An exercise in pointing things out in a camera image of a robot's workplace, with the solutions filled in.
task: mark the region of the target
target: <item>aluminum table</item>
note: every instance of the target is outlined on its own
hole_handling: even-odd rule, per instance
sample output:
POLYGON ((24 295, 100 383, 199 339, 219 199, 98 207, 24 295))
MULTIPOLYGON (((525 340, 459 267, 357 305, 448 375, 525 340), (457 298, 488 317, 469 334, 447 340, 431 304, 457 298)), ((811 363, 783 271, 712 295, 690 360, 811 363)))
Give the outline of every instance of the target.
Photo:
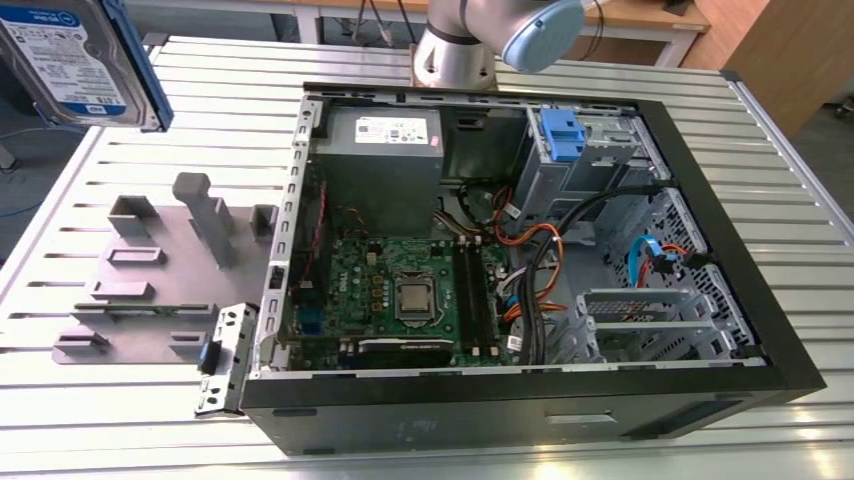
POLYGON ((53 364, 116 196, 176 204, 172 180, 192 171, 229 206, 277 203, 301 83, 409 83, 408 55, 391 50, 172 37, 150 56, 172 129, 89 130, 0 271, 0 475, 854 476, 854 229, 743 85, 716 72, 564 62, 535 76, 499 66, 497 80, 503 90, 664 102, 826 390, 674 440, 287 459, 248 420, 193 420, 195 366, 53 364))

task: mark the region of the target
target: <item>green motherboard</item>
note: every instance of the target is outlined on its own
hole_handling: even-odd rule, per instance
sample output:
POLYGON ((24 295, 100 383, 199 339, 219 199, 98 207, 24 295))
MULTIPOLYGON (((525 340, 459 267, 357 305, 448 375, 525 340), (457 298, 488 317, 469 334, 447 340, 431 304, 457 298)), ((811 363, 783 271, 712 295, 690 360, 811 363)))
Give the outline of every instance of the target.
POLYGON ((317 338, 303 342, 301 368, 347 368, 340 365, 340 341, 333 340, 372 337, 451 341, 449 366, 507 364, 495 347, 497 315, 495 297, 487 293, 504 263, 500 246, 460 246, 449 240, 335 240, 325 305, 297 305, 303 338, 317 338), (477 273, 460 270, 463 251, 477 273), (460 295, 477 298, 460 301, 460 295), (471 317, 488 324, 472 326, 471 317))

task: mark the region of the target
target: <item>gray robot arm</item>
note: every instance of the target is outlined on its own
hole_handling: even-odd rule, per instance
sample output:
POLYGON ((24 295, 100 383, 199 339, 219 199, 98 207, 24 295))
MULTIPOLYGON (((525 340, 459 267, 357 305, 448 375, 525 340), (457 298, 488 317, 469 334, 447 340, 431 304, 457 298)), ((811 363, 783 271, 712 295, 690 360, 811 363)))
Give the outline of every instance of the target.
POLYGON ((584 23, 579 0, 433 0, 413 69, 429 87, 485 89, 495 55, 520 72, 551 65, 584 23))

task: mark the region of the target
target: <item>motherboard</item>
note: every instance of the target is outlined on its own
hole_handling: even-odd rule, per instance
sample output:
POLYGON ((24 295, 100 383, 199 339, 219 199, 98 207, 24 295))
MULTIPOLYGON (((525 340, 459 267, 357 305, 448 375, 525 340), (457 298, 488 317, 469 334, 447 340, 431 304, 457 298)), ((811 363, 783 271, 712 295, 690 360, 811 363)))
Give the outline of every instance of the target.
POLYGON ((451 240, 341 238, 323 302, 296 306, 301 369, 491 366, 504 249, 451 240))

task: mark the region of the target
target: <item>power supply label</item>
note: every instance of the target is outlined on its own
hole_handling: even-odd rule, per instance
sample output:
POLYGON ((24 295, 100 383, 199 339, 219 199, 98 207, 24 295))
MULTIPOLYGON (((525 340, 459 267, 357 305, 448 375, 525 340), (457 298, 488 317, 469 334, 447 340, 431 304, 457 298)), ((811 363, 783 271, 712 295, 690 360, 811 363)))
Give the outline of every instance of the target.
POLYGON ((356 143, 407 143, 427 145, 424 118, 360 117, 356 143))

